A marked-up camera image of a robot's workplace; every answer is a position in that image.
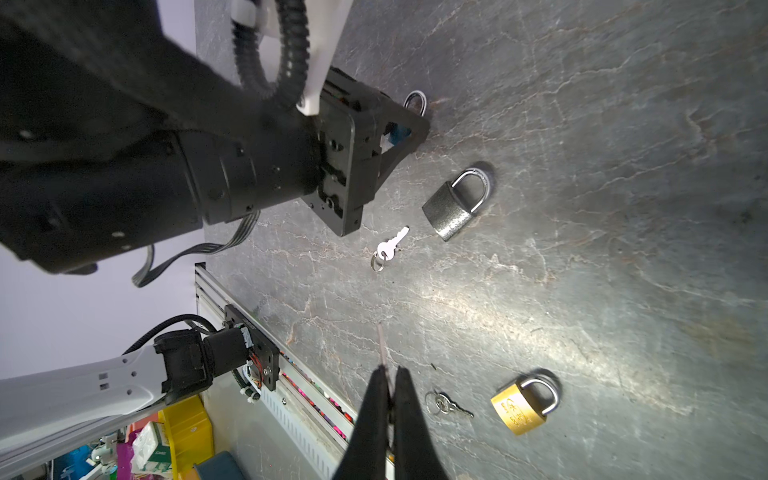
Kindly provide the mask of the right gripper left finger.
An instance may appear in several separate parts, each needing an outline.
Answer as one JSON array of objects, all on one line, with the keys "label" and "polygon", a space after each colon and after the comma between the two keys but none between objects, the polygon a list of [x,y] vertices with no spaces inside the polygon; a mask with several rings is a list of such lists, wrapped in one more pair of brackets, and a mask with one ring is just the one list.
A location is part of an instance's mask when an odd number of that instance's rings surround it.
[{"label": "right gripper left finger", "polygon": [[387,371],[374,370],[348,447],[333,479],[385,479],[390,395]]}]

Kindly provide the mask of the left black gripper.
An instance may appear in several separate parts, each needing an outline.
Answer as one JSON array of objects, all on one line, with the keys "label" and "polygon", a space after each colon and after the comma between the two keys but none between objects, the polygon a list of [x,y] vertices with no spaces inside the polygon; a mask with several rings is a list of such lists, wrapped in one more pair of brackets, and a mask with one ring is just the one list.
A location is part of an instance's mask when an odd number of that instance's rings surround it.
[{"label": "left black gripper", "polygon": [[336,67],[321,90],[319,113],[313,118],[321,177],[317,189],[303,200],[339,237],[360,228],[364,206],[430,131],[426,95],[407,95],[401,105],[389,101],[381,152],[375,145],[381,132],[381,99],[378,91]]}]

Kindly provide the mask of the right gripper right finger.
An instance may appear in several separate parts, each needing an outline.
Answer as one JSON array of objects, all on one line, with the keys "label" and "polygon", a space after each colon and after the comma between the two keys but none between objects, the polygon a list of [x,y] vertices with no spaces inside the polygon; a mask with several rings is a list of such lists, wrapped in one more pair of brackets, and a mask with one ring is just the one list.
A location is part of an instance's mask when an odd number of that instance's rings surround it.
[{"label": "right gripper right finger", "polygon": [[397,480],[448,479],[432,443],[412,376],[404,367],[398,368],[395,377],[393,428]]}]

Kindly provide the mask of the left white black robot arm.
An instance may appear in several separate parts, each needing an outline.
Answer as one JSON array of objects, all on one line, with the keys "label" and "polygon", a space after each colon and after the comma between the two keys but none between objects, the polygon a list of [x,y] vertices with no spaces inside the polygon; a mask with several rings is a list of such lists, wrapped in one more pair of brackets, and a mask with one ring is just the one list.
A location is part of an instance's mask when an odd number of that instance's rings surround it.
[{"label": "left white black robot arm", "polygon": [[337,235],[428,120],[331,64],[348,2],[234,1],[238,82],[153,1],[1,5],[1,242],[52,274],[301,199]]}]

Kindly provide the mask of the brass padlock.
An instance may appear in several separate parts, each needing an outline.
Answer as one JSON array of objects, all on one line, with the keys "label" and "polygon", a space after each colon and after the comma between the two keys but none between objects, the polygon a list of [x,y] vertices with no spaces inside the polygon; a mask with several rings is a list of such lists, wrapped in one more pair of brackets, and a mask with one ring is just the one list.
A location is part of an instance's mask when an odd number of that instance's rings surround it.
[{"label": "brass padlock", "polygon": [[533,374],[519,377],[490,400],[491,405],[516,436],[544,425],[561,403],[557,383],[549,376]]}]

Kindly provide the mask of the dark grey padlock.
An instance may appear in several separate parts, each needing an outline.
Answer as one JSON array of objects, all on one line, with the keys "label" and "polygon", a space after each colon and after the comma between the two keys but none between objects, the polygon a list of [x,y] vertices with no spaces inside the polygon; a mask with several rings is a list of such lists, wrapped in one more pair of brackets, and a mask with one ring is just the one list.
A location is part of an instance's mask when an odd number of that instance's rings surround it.
[{"label": "dark grey padlock", "polygon": [[[459,198],[456,187],[467,177],[476,177],[483,186],[482,195],[467,207]],[[448,242],[458,234],[484,206],[491,195],[491,178],[483,169],[469,167],[454,180],[446,181],[422,206],[422,212],[435,233]]]}]

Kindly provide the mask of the yellow plastic bin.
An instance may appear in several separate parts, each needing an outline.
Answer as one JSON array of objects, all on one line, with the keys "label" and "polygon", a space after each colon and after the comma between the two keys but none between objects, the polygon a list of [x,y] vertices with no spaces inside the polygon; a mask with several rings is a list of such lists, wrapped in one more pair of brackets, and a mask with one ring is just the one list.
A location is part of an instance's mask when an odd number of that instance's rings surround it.
[{"label": "yellow plastic bin", "polygon": [[214,456],[212,423],[199,395],[162,409],[159,420],[171,450],[173,479]]}]

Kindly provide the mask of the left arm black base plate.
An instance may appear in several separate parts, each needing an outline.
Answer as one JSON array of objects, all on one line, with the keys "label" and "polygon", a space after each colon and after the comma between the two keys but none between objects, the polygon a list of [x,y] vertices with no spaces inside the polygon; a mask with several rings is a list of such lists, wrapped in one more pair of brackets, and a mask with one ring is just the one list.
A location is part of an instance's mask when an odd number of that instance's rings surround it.
[{"label": "left arm black base plate", "polygon": [[225,307],[227,327],[238,328],[247,350],[246,363],[239,367],[234,378],[240,393],[249,403],[261,399],[265,390],[274,392],[280,375],[281,351],[277,345],[233,304]]}]

